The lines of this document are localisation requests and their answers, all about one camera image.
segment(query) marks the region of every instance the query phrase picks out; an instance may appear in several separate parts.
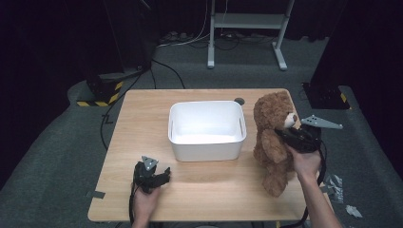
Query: white container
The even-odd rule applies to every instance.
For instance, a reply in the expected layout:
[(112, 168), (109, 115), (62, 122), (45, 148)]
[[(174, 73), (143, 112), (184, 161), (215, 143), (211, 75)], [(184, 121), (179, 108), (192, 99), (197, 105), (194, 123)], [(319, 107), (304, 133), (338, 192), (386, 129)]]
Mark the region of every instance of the white container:
[(242, 108), (232, 101), (176, 103), (168, 138), (178, 161), (234, 160), (246, 138)]

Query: brown teddy bear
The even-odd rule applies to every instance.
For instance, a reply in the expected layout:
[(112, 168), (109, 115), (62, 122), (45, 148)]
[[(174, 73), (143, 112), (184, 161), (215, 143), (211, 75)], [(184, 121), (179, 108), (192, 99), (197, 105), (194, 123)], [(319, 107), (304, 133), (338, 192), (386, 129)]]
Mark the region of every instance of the brown teddy bear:
[(287, 172), (294, 171), (293, 156), (275, 132), (275, 128), (291, 127), (297, 121), (288, 92), (282, 90), (259, 98), (255, 103), (254, 119), (258, 128), (254, 157), (267, 169), (262, 185), (277, 198), (288, 183)]

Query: brown fur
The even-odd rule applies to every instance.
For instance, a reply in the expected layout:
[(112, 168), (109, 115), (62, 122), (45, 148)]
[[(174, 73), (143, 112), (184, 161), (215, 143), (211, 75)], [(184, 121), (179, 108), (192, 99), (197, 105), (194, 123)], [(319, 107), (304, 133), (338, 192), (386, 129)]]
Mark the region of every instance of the brown fur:
[(276, 198), (282, 194), (288, 183), (287, 172), (294, 170), (293, 156), (274, 131), (275, 128), (283, 128), (290, 112), (294, 112), (294, 107), (286, 91), (264, 95), (258, 99), (254, 108), (258, 129), (254, 157), (267, 169), (262, 185)]

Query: white desk frame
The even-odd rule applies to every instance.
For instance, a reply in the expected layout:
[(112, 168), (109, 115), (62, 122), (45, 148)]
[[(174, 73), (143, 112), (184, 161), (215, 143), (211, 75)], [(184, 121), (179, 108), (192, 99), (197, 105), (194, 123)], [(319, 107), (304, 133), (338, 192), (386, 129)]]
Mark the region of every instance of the white desk frame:
[(207, 67), (214, 68), (214, 29), (279, 29), (278, 38), (272, 43), (281, 70), (287, 70), (280, 47), (290, 19), (295, 0), (289, 0), (285, 14), (216, 13), (216, 0), (212, 0), (210, 19), (210, 41), (208, 45)]

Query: table top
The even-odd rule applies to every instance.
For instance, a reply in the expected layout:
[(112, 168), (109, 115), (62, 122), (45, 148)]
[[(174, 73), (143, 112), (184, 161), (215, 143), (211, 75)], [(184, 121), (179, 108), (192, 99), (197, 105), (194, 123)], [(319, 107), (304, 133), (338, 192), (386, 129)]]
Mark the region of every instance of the table top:
[[(253, 156), (257, 134), (255, 102), (267, 93), (282, 90), (285, 89), (129, 90), (96, 187), (96, 191), (106, 194), (103, 199), (92, 199), (88, 218), (129, 220), (134, 166), (147, 156), (159, 160), (156, 174), (167, 167), (172, 172), (170, 182), (162, 186), (153, 221), (299, 220), (306, 204), (296, 174), (289, 174), (289, 183), (279, 198), (270, 197), (261, 185), (266, 170)], [(232, 161), (177, 161), (168, 139), (170, 107), (178, 102), (236, 98), (245, 101), (242, 110), (247, 137), (240, 156)]]

